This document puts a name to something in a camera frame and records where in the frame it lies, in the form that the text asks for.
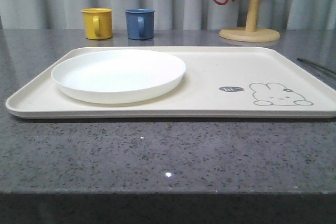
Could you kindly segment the white round plate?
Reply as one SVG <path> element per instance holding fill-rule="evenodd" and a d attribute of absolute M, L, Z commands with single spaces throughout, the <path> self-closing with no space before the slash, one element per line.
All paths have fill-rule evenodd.
<path fill-rule="evenodd" d="M 180 84 L 185 71 L 184 61 L 164 52 L 118 49 L 65 60 L 53 68 L 51 77 L 71 98 L 122 104 L 170 92 Z"/>

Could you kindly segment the steel chopstick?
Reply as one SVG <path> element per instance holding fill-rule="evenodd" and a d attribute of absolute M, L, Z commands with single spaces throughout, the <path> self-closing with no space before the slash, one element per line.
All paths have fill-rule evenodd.
<path fill-rule="evenodd" d="M 304 66 L 305 68 L 313 70 L 313 72 L 318 72 L 325 76 L 330 76 L 330 77 L 335 78 L 335 70 L 328 66 L 325 66 L 313 60 L 304 59 L 304 58 L 297 58 L 296 60 L 300 62 L 300 64 Z"/>

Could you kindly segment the cream rabbit serving tray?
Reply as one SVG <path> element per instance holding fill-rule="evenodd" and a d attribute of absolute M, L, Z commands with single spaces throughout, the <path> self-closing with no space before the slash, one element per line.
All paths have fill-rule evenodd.
<path fill-rule="evenodd" d="M 6 101 L 27 119 L 220 117 L 333 118 L 335 90 L 280 53 L 262 47 L 157 47 L 182 59 L 181 84 L 155 99 L 94 104 L 63 94 L 48 67 Z"/>

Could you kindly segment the blue enamel mug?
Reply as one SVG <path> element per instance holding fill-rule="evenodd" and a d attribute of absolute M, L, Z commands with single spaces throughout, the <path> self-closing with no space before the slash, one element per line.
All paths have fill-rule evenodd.
<path fill-rule="evenodd" d="M 125 10 L 128 38 L 147 40 L 154 37 L 154 10 L 132 8 Z"/>

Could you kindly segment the yellow enamel mug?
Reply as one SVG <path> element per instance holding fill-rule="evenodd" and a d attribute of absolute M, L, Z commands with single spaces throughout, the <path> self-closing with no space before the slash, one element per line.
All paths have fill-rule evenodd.
<path fill-rule="evenodd" d="M 112 9 L 85 8 L 81 10 L 87 39 L 104 40 L 113 37 Z"/>

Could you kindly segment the wooden mug tree stand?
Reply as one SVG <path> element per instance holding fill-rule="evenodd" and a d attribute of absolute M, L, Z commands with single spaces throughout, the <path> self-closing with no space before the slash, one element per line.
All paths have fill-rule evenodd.
<path fill-rule="evenodd" d="M 219 36 L 243 42 L 271 42 L 280 39 L 280 33 L 273 29 L 258 28 L 260 0 L 250 0 L 245 27 L 229 27 L 219 32 Z"/>

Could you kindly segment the grey curtain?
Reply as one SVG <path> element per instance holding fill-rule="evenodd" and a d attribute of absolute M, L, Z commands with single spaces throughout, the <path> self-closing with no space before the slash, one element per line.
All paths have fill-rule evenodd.
<path fill-rule="evenodd" d="M 82 29 L 84 8 L 113 9 L 113 26 L 125 28 L 128 8 L 152 8 L 156 29 L 243 26 L 249 0 L 224 6 L 213 0 L 1 0 L 5 29 Z M 335 29 L 335 0 L 260 0 L 258 26 L 276 30 Z"/>

